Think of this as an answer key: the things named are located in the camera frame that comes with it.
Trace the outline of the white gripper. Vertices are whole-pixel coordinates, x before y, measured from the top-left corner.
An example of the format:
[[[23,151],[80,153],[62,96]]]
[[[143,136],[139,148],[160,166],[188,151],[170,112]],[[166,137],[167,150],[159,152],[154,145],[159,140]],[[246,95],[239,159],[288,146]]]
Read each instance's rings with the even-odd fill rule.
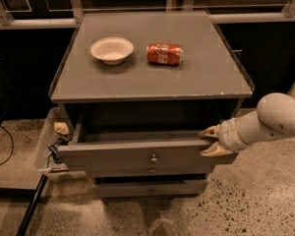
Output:
[[[223,121],[220,126],[210,126],[199,132],[200,139],[217,139],[209,148],[200,152],[201,156],[225,156],[248,147],[238,135],[235,118]]]

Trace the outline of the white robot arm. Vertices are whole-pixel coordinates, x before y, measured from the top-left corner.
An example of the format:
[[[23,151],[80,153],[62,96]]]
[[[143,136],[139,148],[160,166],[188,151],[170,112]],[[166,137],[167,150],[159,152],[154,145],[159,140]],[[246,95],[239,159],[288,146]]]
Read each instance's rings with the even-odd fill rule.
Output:
[[[202,156],[223,156],[258,142],[295,137],[295,82],[287,94],[273,92],[260,99],[257,108],[243,116],[223,121],[199,133],[215,142]]]

